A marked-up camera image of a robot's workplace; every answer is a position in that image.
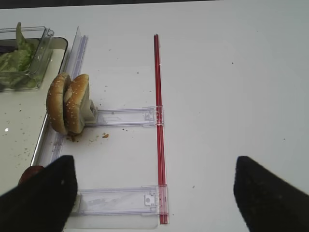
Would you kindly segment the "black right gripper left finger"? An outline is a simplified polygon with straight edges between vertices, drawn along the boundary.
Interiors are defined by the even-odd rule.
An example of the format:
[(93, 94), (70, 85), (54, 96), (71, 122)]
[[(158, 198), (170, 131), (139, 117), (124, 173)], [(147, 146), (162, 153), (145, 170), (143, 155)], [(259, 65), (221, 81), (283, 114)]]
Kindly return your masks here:
[(0, 197), (2, 232), (61, 232), (78, 192), (74, 158), (61, 156)]

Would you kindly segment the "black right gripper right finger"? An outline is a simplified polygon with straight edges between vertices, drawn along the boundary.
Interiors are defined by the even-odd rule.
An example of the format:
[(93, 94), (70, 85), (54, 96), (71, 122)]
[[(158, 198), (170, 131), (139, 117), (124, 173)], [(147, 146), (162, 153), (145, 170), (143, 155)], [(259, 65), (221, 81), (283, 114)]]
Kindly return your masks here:
[(307, 232), (309, 196), (247, 156), (239, 156), (233, 192), (251, 232)]

